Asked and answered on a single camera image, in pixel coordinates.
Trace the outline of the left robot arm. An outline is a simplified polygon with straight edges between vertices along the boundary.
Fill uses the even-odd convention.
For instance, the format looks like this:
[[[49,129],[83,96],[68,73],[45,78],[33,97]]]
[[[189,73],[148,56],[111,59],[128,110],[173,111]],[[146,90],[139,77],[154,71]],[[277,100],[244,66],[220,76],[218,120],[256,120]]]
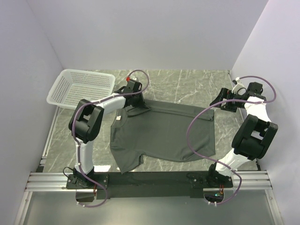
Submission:
[[[77,183],[82,188],[89,188],[92,185],[103,186],[94,178],[92,161],[93,143],[99,134],[103,116],[128,106],[145,107],[143,85],[129,77],[126,81],[126,86],[105,98],[94,101],[80,100],[69,122],[76,146],[73,176],[77,178]]]

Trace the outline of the dark grey t shirt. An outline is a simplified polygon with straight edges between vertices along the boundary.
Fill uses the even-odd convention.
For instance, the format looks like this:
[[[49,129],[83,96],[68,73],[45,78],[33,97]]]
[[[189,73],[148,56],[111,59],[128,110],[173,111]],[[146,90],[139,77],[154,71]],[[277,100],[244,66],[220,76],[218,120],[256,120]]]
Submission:
[[[111,126],[110,149],[121,173],[143,163],[143,156],[190,162],[216,154],[214,111],[202,107],[145,100],[150,109],[117,110]]]

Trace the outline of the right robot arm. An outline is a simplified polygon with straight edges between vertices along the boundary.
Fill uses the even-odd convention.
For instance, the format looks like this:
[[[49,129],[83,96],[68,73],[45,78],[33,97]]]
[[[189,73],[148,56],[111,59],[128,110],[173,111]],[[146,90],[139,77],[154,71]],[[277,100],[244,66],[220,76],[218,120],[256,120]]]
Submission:
[[[232,149],[209,167],[206,183],[211,187],[228,183],[244,163],[263,158],[278,131],[267,115],[263,85],[251,82],[245,87],[239,79],[233,83],[233,89],[222,88],[210,106],[234,113],[243,108],[247,116],[232,140]]]

